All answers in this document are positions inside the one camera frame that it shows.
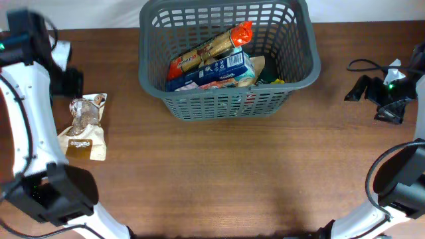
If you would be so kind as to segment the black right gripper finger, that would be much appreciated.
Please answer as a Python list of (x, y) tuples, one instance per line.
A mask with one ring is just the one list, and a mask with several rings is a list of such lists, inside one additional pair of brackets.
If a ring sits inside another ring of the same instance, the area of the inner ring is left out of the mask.
[(403, 99), (387, 105), (379, 106), (377, 108), (377, 113), (375, 114), (374, 119), (396, 125), (401, 124), (404, 121), (406, 106), (411, 101), (412, 100), (409, 99)]
[(344, 100), (349, 102), (358, 102), (368, 85), (369, 77), (367, 75), (361, 76), (349, 93), (344, 97)]

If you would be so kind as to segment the beige granola pouch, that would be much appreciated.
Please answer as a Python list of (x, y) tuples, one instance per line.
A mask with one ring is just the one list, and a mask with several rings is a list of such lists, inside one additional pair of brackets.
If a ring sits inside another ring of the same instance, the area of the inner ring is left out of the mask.
[(72, 125), (58, 135), (67, 158), (105, 161), (107, 146), (101, 119), (108, 95), (86, 94), (71, 101)]

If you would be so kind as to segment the green Nescafe coffee bag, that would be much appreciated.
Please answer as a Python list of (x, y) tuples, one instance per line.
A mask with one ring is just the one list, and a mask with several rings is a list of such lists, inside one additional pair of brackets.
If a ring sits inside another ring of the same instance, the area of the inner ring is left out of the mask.
[(270, 87), (283, 86), (286, 82), (278, 72), (276, 61), (269, 56), (265, 56), (265, 60), (265, 67), (254, 85), (256, 89), (254, 103), (256, 108), (270, 111), (272, 108), (280, 107), (287, 98), (285, 92), (273, 91)]

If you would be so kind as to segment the beige paper pouch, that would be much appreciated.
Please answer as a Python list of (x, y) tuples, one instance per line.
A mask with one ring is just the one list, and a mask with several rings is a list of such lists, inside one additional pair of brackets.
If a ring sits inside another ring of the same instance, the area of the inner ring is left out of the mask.
[(247, 71), (243, 76), (239, 77), (240, 80), (238, 81), (238, 87), (254, 85), (265, 67), (265, 56), (250, 57), (250, 60), (252, 63), (252, 70)]

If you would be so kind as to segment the San Remo spaghetti pack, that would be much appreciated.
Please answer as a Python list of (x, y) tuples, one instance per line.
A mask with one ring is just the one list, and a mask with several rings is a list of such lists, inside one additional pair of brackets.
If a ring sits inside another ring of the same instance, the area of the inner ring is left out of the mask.
[(178, 78), (210, 58), (249, 43), (252, 35), (252, 21), (244, 21), (213, 37), (173, 59), (169, 66), (167, 80)]

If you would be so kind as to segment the blue tissue pack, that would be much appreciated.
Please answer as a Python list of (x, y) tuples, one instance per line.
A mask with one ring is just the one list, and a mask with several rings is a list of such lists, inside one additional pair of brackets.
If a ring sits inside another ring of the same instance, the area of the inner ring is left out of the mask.
[(168, 81), (167, 92), (247, 86), (255, 79), (254, 65), (243, 51)]

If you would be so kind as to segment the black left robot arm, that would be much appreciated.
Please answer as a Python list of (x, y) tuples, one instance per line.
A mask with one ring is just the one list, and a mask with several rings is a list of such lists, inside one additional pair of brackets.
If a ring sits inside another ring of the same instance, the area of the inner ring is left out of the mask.
[(9, 36), (1, 39), (1, 93), (14, 145), (14, 179), (2, 185), (11, 203), (56, 233), (85, 238), (133, 238), (101, 205), (92, 174), (69, 164), (60, 148), (52, 97), (82, 96), (84, 77), (68, 67), (69, 42), (49, 34), (52, 23), (29, 9), (7, 13)]

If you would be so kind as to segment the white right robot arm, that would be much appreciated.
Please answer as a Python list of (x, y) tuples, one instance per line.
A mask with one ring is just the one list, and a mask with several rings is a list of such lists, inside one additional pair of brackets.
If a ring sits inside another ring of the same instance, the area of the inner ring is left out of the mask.
[(361, 98), (377, 105), (375, 119), (401, 124), (406, 106), (418, 103), (413, 141), (380, 155), (365, 179), (367, 201), (347, 216), (330, 221), (311, 238), (384, 238), (385, 230), (424, 215), (424, 44), (415, 46), (408, 66), (371, 62), (384, 78), (361, 76), (345, 100)]

